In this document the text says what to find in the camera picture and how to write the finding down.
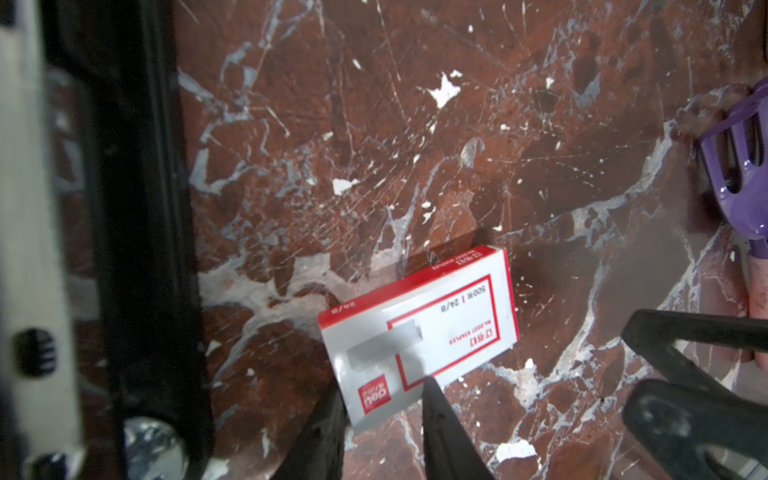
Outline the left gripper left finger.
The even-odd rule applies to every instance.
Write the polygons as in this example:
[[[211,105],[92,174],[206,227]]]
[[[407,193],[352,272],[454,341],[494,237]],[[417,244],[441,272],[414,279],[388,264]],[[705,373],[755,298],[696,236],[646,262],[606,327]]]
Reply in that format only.
[[[346,426],[342,394],[332,383],[271,479],[341,479]]]

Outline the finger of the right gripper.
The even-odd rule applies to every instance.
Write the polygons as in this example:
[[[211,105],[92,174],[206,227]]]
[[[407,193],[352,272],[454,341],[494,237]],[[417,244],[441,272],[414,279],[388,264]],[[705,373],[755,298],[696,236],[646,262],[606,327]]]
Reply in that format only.
[[[673,479],[739,479],[714,448],[767,465],[767,407],[732,394],[644,380],[629,396],[622,420]]]
[[[749,317],[640,309],[628,320],[621,338],[669,382],[696,390],[722,390],[719,382],[675,347],[676,342],[765,352],[767,322]]]

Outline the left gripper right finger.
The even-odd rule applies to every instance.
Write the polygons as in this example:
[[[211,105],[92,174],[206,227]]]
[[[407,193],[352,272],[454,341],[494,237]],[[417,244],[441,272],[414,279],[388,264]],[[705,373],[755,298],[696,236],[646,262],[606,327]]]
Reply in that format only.
[[[424,378],[422,406],[426,478],[493,480],[440,385],[431,376]]]

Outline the red white staples box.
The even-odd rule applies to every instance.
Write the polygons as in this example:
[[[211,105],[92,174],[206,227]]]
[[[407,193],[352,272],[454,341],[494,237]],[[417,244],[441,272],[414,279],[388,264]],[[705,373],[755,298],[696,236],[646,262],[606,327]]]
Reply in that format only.
[[[318,316],[352,430],[364,432],[519,339],[507,252],[478,246]]]

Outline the black stapler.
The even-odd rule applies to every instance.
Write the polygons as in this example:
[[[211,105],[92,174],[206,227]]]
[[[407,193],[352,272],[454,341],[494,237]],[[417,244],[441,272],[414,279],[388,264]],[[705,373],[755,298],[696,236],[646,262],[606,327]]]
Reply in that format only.
[[[199,479],[213,449],[168,1],[45,1],[75,86],[121,473]]]

